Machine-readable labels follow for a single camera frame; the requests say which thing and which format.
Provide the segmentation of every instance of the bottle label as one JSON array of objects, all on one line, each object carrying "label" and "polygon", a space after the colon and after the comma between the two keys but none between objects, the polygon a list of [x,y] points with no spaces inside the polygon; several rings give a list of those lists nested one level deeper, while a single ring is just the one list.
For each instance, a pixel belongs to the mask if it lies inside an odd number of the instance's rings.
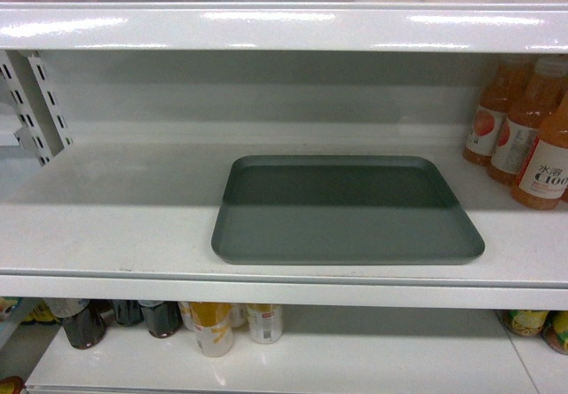
[{"label": "bottle label", "polygon": [[505,114],[478,106],[465,146],[473,153],[491,156]]},{"label": "bottle label", "polygon": [[509,174],[518,174],[539,130],[507,119],[501,128],[491,164]]},{"label": "bottle label", "polygon": [[558,199],[568,184],[568,149],[538,137],[517,177],[521,190],[542,199]]},{"label": "bottle label", "polygon": [[552,327],[558,336],[558,341],[568,351],[568,311],[560,311],[552,319]]},{"label": "bottle label", "polygon": [[250,336],[259,343],[274,343],[282,335],[282,307],[272,311],[257,311],[247,307]]},{"label": "bottle label", "polygon": [[89,305],[88,299],[44,298],[44,301],[50,307],[51,313],[60,319],[75,316]]},{"label": "bottle label", "polygon": [[511,317],[511,326],[518,330],[532,329],[534,333],[538,333],[548,316],[548,311],[536,310],[513,310],[509,311]]},{"label": "bottle label", "polygon": [[211,327],[193,325],[199,348],[206,356],[219,357],[226,354],[233,345],[231,319],[227,316],[221,323]]}]

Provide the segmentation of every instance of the shelf panel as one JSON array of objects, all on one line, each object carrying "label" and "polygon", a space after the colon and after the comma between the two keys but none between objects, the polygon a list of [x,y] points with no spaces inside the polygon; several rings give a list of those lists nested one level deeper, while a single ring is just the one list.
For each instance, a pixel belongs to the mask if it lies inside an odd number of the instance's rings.
[{"label": "shelf panel", "polygon": [[2,0],[0,20],[4,49],[568,50],[566,0]]},{"label": "shelf panel", "polygon": [[557,394],[559,387],[566,386],[568,376],[559,369],[566,369],[568,356],[553,351],[541,336],[523,338],[509,334],[509,337],[539,394]]},{"label": "shelf panel", "polygon": [[184,328],[159,340],[142,326],[110,327],[89,351],[60,331],[28,390],[536,393],[490,311],[286,307],[284,319],[278,342],[238,329],[219,359],[202,356]]},{"label": "shelf panel", "polygon": [[[411,154],[434,162],[485,240],[470,264],[230,265],[210,246],[248,154]],[[74,145],[0,205],[0,291],[402,307],[562,309],[568,205],[525,209],[457,147]]]}]

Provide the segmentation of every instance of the plastic tray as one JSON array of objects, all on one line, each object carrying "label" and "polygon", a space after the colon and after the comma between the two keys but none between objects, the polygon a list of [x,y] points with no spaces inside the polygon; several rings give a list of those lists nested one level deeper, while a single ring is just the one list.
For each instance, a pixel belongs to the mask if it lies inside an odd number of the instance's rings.
[{"label": "plastic tray", "polygon": [[465,264],[485,244],[433,163],[413,156],[247,156],[212,238],[231,264]]}]

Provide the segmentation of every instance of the dark can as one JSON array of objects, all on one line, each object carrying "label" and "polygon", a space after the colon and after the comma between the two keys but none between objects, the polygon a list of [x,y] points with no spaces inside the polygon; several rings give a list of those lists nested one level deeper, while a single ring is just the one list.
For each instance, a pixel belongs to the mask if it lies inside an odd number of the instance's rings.
[{"label": "dark can", "polygon": [[59,319],[72,347],[85,350],[105,335],[107,326],[90,300],[45,298],[45,302]]},{"label": "dark can", "polygon": [[181,326],[178,303],[169,301],[138,301],[150,335],[167,338]]}]

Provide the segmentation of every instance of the tray rim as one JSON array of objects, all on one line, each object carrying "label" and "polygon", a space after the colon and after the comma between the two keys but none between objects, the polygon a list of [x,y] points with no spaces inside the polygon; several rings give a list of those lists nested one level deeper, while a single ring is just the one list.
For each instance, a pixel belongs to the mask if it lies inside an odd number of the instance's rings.
[{"label": "tray rim", "polygon": [[[283,160],[286,164],[282,164],[281,162],[276,162],[279,160]],[[380,161],[387,161],[391,162],[393,160],[401,160],[407,161],[408,164],[404,166],[413,166],[410,165],[410,162],[416,162],[417,167],[420,165],[422,169],[424,169],[424,173],[428,177],[434,177],[432,181],[437,185],[440,183],[444,188],[439,189],[437,188],[436,191],[440,196],[440,199],[445,203],[446,206],[456,207],[457,212],[463,217],[464,222],[469,224],[472,228],[472,234],[474,237],[477,237],[476,243],[478,244],[478,251],[470,256],[458,256],[456,258],[444,258],[444,260],[436,261],[436,259],[429,259],[425,261],[413,261],[412,263],[401,263],[401,262],[392,262],[389,263],[388,261],[383,261],[379,264],[369,264],[368,262],[365,263],[358,263],[357,261],[333,261],[329,260],[325,263],[321,261],[278,261],[278,260],[270,260],[269,262],[261,263],[257,259],[233,259],[231,256],[224,255],[222,252],[219,251],[217,248],[218,242],[220,242],[220,237],[222,236],[222,227],[221,221],[228,211],[228,197],[232,193],[232,189],[235,185],[233,182],[236,177],[239,176],[239,171],[242,169],[246,169],[249,167],[255,166],[400,166],[397,164],[379,164]],[[226,180],[225,190],[223,193],[223,200],[221,205],[219,206],[219,211],[217,213],[217,218],[215,222],[215,227],[211,236],[211,247],[214,253],[223,259],[228,264],[235,264],[235,265],[365,265],[365,266],[372,266],[372,265],[457,265],[457,264],[467,264],[480,256],[482,256],[485,252],[486,244],[481,236],[481,233],[476,228],[476,226],[469,218],[467,212],[463,209],[462,205],[460,204],[459,200],[454,194],[454,191],[450,187],[450,185],[446,182],[446,179],[439,171],[438,167],[430,160],[423,158],[421,156],[415,155],[398,155],[398,154],[248,154],[242,156],[235,160],[231,166],[229,176]]]}]

